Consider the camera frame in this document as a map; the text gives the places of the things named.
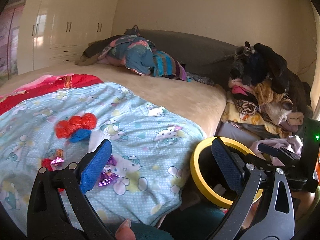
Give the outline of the left hand red nails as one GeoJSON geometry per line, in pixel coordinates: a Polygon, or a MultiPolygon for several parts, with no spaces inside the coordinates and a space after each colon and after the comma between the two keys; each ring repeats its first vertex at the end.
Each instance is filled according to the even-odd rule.
{"type": "Polygon", "coordinates": [[[117,240],[136,240],[135,233],[131,229],[131,220],[126,219],[117,229],[115,238],[117,240]]]}

